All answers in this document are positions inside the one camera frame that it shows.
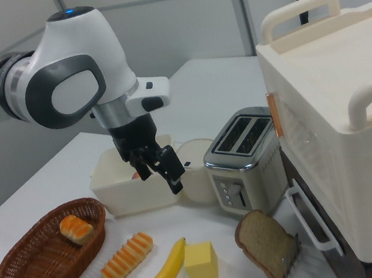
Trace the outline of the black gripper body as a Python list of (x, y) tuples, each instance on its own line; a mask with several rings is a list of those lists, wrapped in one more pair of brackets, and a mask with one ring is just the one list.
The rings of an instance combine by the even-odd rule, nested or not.
[(137, 155), (145, 149), (152, 152), (160, 149), (155, 141), (156, 125), (149, 113), (118, 128), (109, 128), (108, 132), (125, 162), (129, 161), (131, 154)]

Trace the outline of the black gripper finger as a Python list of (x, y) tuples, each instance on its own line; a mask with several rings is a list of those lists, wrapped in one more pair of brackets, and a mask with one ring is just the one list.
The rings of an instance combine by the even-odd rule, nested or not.
[(181, 177), (185, 170), (173, 147), (166, 145), (148, 148), (146, 157), (148, 166), (164, 178), (171, 192), (179, 194), (183, 189)]
[(145, 181), (149, 176), (152, 175), (151, 164), (152, 159), (150, 157), (150, 152), (147, 147), (139, 148), (133, 152), (134, 158), (134, 168), (136, 168), (139, 173), (141, 180)]

